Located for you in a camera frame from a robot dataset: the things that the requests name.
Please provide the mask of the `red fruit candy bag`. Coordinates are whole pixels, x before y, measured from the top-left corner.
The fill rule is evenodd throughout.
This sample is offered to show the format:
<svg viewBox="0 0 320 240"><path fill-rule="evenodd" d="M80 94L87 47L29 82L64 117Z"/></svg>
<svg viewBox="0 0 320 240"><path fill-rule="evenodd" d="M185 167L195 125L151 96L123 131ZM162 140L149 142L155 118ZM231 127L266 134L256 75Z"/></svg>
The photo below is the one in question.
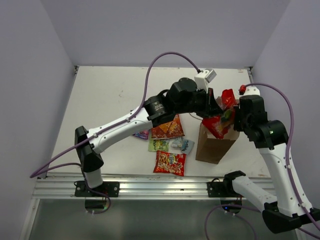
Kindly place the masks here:
<svg viewBox="0 0 320 240"><path fill-rule="evenodd" d="M234 107L238 103L232 89L223 90L221 96L216 98L216 101L222 109L222 113L213 117L203 118L201 123L215 138L223 139L235 122Z"/></svg>

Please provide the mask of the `brown paper bag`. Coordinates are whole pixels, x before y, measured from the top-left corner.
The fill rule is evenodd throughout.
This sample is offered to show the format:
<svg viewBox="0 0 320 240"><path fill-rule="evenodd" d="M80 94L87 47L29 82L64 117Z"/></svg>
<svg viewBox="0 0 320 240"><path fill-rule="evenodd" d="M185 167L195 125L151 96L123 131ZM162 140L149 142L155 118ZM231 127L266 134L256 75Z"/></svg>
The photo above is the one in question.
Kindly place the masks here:
<svg viewBox="0 0 320 240"><path fill-rule="evenodd" d="M202 119L195 159L217 165L238 140L240 133L234 130L233 116L218 115Z"/></svg>

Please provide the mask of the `red Doritos chip bag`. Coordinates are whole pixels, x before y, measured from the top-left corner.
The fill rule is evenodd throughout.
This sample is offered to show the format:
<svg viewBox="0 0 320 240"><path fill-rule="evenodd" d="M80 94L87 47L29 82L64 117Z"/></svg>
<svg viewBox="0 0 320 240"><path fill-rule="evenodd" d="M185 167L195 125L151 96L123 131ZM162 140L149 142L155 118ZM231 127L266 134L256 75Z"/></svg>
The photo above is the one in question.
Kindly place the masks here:
<svg viewBox="0 0 320 240"><path fill-rule="evenodd" d="M178 114L175 115L174 119L170 122L163 123L157 127L150 130L151 139L174 139L178 137L183 137L184 130Z"/></svg>

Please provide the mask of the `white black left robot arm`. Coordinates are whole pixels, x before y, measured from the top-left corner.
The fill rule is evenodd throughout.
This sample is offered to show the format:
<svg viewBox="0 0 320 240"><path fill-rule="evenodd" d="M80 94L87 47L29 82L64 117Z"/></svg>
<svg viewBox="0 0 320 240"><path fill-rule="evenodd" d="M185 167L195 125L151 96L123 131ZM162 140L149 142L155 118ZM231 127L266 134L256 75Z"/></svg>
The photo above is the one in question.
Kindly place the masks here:
<svg viewBox="0 0 320 240"><path fill-rule="evenodd" d="M195 113L201 118L210 118L222 112L212 88L200 89L194 80L184 77L117 120L91 129L76 128L74 142L87 192L95 197L103 193L101 154L113 144L171 122L177 114Z"/></svg>

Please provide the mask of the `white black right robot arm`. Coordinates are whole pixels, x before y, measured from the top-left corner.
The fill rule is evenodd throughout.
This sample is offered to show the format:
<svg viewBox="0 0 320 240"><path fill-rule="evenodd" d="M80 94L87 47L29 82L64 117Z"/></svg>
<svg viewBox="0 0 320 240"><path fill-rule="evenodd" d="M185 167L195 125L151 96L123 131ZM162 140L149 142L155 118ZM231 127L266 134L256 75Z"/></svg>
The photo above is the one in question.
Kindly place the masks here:
<svg viewBox="0 0 320 240"><path fill-rule="evenodd" d="M240 170L224 176L223 192L249 200L274 234L318 222L320 211L306 197L291 160L287 130L281 121L268 120L261 96L240 97L235 108L234 129L244 132L258 149L268 168L275 195L257 186Z"/></svg>

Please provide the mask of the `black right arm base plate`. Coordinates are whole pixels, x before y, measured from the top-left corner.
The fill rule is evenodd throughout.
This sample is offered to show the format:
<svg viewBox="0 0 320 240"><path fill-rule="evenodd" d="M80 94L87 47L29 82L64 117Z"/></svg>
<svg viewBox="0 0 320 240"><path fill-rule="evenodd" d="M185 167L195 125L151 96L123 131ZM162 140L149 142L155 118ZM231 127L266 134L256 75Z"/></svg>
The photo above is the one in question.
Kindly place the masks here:
<svg viewBox="0 0 320 240"><path fill-rule="evenodd" d="M214 178L206 183L207 195L209 198L227 198L229 194L220 178Z"/></svg>

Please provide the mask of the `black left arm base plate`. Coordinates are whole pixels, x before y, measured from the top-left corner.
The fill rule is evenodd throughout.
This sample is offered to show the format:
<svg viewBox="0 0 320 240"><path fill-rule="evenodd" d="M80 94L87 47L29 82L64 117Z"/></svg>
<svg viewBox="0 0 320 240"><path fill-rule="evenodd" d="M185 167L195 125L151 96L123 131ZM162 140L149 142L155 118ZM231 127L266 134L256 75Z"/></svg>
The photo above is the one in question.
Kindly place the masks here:
<svg viewBox="0 0 320 240"><path fill-rule="evenodd" d="M101 194L108 195L110 198L117 198L119 196L120 183L118 181L104 181L102 185L93 188L94 192L86 187L84 180L75 181L73 184L75 186L75 197L102 197Z"/></svg>

